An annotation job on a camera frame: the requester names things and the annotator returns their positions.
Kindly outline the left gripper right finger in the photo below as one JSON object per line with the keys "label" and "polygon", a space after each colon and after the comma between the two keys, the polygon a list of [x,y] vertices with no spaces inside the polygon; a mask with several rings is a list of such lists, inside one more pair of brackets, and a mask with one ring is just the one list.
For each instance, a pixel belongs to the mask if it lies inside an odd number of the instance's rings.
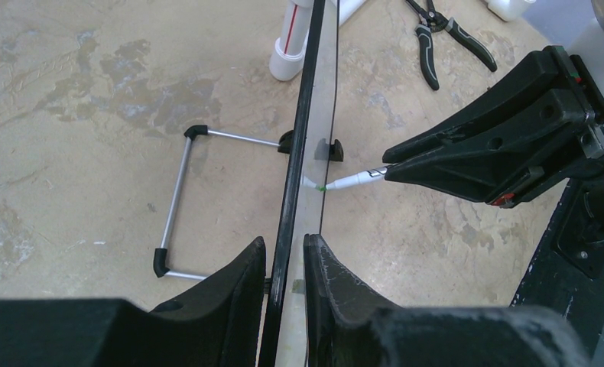
{"label": "left gripper right finger", "polygon": [[304,239],[311,366],[588,366],[572,326],[544,307],[401,307]]}

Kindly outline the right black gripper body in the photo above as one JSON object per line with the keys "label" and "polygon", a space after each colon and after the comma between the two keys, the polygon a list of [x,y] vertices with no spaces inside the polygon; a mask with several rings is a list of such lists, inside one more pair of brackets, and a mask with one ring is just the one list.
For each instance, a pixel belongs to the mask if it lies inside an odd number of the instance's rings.
{"label": "right black gripper body", "polygon": [[588,125],[577,135],[570,159],[560,172],[577,180],[604,180],[604,95],[583,58],[574,54],[570,60],[580,73],[577,84],[593,113]]}

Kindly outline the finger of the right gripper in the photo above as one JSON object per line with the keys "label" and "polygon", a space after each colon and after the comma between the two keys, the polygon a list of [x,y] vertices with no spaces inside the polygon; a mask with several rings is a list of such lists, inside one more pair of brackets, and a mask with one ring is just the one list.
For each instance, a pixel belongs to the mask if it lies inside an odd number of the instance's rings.
{"label": "finger of the right gripper", "polygon": [[469,105],[433,128],[387,149],[382,161],[397,164],[441,145],[471,138],[506,122],[551,90],[580,86],[587,76],[581,57],[569,55],[561,46],[532,51]]}
{"label": "finger of the right gripper", "polygon": [[385,179],[513,208],[567,178],[598,173],[598,124],[572,119],[446,119],[384,153]]}

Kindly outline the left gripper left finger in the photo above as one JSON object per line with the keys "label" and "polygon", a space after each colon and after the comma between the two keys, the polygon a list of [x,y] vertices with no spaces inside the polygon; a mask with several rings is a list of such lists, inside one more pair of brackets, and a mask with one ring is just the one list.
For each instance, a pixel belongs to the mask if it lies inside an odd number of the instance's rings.
{"label": "left gripper left finger", "polygon": [[266,248],[145,311],[123,299],[0,300],[0,366],[253,366]]}

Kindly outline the white whiteboard marker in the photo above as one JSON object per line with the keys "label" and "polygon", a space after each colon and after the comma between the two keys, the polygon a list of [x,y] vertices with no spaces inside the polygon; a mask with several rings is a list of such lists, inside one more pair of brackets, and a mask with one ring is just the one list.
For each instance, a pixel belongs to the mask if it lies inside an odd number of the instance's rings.
{"label": "white whiteboard marker", "polygon": [[353,174],[348,177],[343,177],[328,183],[324,186],[316,187],[320,192],[326,192],[328,190],[341,190],[348,187],[354,187],[362,184],[369,184],[381,180],[385,177],[388,170],[388,166],[378,167],[367,171],[361,171],[357,174]]}

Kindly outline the small black-framed whiteboard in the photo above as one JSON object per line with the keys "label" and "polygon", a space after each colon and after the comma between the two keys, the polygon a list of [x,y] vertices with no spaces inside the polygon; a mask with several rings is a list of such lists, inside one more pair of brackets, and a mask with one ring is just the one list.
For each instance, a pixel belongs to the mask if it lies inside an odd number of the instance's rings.
{"label": "small black-framed whiteboard", "polygon": [[304,246],[320,232],[336,108],[339,3],[313,3],[272,266],[262,239],[158,305],[152,366],[308,366]]}

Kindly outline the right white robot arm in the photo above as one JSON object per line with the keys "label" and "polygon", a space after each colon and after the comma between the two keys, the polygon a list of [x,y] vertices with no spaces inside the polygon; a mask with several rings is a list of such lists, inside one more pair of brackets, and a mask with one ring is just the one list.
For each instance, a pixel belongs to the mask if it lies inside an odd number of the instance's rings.
{"label": "right white robot arm", "polygon": [[570,47],[528,53],[440,124],[389,148],[387,181],[512,208],[565,179],[604,180],[604,1]]}

